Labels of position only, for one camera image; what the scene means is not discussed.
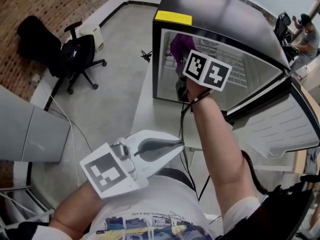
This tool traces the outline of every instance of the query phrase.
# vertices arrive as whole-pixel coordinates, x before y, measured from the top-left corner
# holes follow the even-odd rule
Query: hand
[[[192,81],[190,78],[186,78],[186,87],[188,89],[188,99],[189,102],[193,101],[196,97],[199,96],[202,92],[204,92],[207,87],[201,86],[197,84],[195,81]]]

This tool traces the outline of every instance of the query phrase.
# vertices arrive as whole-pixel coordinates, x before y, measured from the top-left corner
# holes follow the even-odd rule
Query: concrete floor
[[[93,150],[105,142],[112,144],[117,138],[130,134],[148,67],[148,63],[140,57],[141,50],[146,53],[152,50],[152,19],[155,12],[156,8],[143,5],[126,5],[120,9],[101,28],[104,48],[96,54],[95,59],[106,59],[107,67],[99,65],[87,70],[89,77],[99,84],[99,88],[92,90],[85,78],[80,76],[74,85],[74,94],[69,95],[66,92],[68,82],[65,81],[55,96],[64,112],[82,130]],[[51,108],[59,110],[54,103]],[[72,135],[69,133],[60,163],[33,163],[32,184],[53,207],[57,207],[78,186],[75,159],[80,183],[86,180],[79,161],[90,153],[90,149],[74,125],[73,134],[75,155]],[[252,155],[256,164],[282,165],[292,159],[285,156],[278,161],[267,161],[252,150],[246,151]],[[195,155],[190,172],[200,193],[209,173],[203,154],[196,152]],[[188,157],[190,164],[192,154],[188,153]],[[175,158],[171,166],[183,171],[179,157]],[[282,172],[259,171],[257,175],[269,190],[279,184],[290,186],[297,180],[295,175]],[[208,214],[220,214],[211,180],[200,205]],[[222,234],[222,220],[215,221],[211,228],[217,234]]]

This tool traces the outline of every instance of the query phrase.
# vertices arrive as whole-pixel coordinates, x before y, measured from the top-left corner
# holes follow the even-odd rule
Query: yellow label
[[[171,11],[165,11],[165,10],[158,10],[155,16],[156,20],[161,21],[167,21],[167,22],[176,22],[186,25],[192,25],[192,16],[171,12]]]

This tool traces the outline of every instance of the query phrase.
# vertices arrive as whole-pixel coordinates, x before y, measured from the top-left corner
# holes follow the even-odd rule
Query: person
[[[309,209],[304,217],[294,240],[317,240],[320,238],[320,203],[317,204],[314,212],[312,211]]]
[[[319,33],[315,25],[312,23],[309,15],[305,13],[301,14],[301,24],[297,22],[296,16],[293,16],[292,19],[294,26],[298,30],[303,30],[303,37],[299,45],[293,45],[299,50],[298,58],[290,66],[292,73],[299,77],[297,70],[309,64],[317,56],[320,38]]]
[[[205,90],[190,79],[187,88],[190,101]],[[206,96],[192,108],[226,233],[260,203],[249,166],[217,103]],[[189,179],[172,170],[182,175],[153,175],[147,187],[107,200],[85,182],[58,206],[48,227],[37,227],[33,240],[215,239]]]

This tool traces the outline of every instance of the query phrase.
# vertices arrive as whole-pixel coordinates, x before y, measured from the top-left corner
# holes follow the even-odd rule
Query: open fridge door
[[[227,115],[233,132],[266,158],[320,145],[320,107],[294,78]]]

